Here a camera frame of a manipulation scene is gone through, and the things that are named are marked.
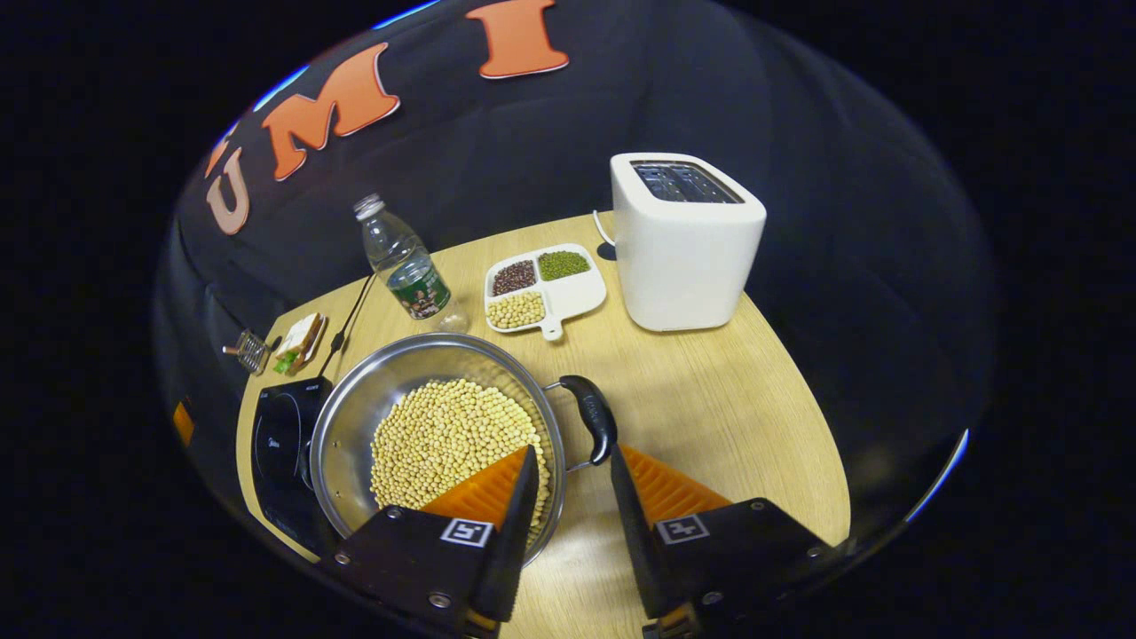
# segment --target bottle cap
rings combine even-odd
[[[384,206],[386,205],[385,202],[383,202],[383,200],[378,198],[378,193],[371,193],[366,198],[356,202],[354,206],[356,219],[362,222],[364,219],[367,219],[368,217],[383,210]]]

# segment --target bottle label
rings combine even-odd
[[[417,282],[401,289],[391,289],[391,292],[415,320],[437,314],[450,301],[450,289],[445,288],[445,282],[435,268],[431,268]]]

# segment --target pot handle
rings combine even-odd
[[[576,407],[579,416],[584,420],[584,425],[592,433],[594,445],[592,456],[587,462],[580,462],[568,468],[567,472],[578,471],[584,466],[599,466],[611,455],[611,449],[616,446],[618,431],[616,430],[616,417],[611,414],[608,400],[600,392],[599,387],[591,380],[579,375],[563,375],[559,381],[544,387],[548,392],[557,387],[563,387],[576,396]]]

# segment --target dark background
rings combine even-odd
[[[158,403],[148,307],[169,210],[218,136],[414,5],[41,5],[7,20],[9,190],[26,205],[10,279],[32,300],[15,312],[31,338],[14,384],[31,407],[14,448],[18,632],[383,636],[208,495]],[[883,91],[953,165],[1005,293],[997,399],[909,531],[762,633],[1131,636],[1117,471],[1131,417],[1112,416],[1131,354],[1131,9],[861,5],[750,9]]]

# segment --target black cable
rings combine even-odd
[[[356,298],[356,305],[351,307],[351,313],[348,314],[348,318],[343,322],[343,327],[340,329],[339,333],[335,333],[334,338],[332,338],[332,350],[327,354],[327,359],[324,360],[324,365],[319,368],[319,374],[316,375],[317,377],[324,376],[324,371],[326,371],[327,365],[332,363],[332,356],[343,348],[343,341],[346,339],[348,324],[350,324],[351,318],[354,317],[354,312],[359,309],[359,304],[362,301],[364,296],[367,294],[367,291],[370,290],[370,283],[374,280],[375,274],[371,273],[367,277],[367,281],[362,283],[362,290],[359,291],[359,297]]]

